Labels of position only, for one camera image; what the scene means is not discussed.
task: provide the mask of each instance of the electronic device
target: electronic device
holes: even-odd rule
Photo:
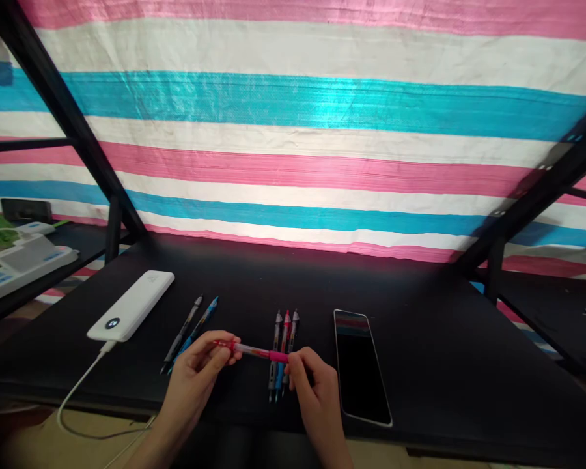
[[[18,226],[16,230],[18,230],[20,233],[27,233],[29,235],[33,235],[35,233],[49,235],[50,233],[54,233],[56,228],[54,228],[52,225],[48,225],[47,223],[42,223],[41,221],[34,221],[32,223],[26,223],[25,225]]]
[[[126,342],[174,281],[174,274],[148,270],[87,332],[89,339]]]
[[[0,298],[78,259],[78,251],[55,246],[42,234],[21,236],[0,251]]]
[[[343,413],[392,427],[393,418],[367,316],[335,309],[334,329]]]
[[[52,223],[50,202],[25,199],[0,199],[2,216],[8,221],[31,220]]]

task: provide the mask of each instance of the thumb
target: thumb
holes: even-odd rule
[[[226,366],[230,359],[230,354],[231,351],[228,347],[221,347],[197,375],[203,377],[207,382],[212,381],[217,377],[221,369]]]

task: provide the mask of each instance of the striped tarp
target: striped tarp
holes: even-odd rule
[[[161,233],[449,262],[582,138],[586,0],[22,5]],[[13,61],[0,139],[60,134]],[[69,148],[1,153],[0,197],[108,213]],[[505,255],[586,278],[586,201]]]

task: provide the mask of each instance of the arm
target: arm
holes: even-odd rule
[[[306,368],[313,375],[312,387]],[[354,469],[343,433],[336,370],[313,349],[304,347],[289,354],[285,373],[290,375],[289,388],[297,390],[304,427],[323,466],[326,469]]]
[[[215,340],[240,342],[230,332],[203,333],[174,365],[161,412],[148,436],[134,452],[126,467],[166,469],[195,428],[213,390],[217,375],[226,365],[241,358],[230,349],[213,345]]]

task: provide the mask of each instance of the smartphone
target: smartphone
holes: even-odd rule
[[[334,329],[343,413],[392,427],[393,418],[367,316],[335,309]]]

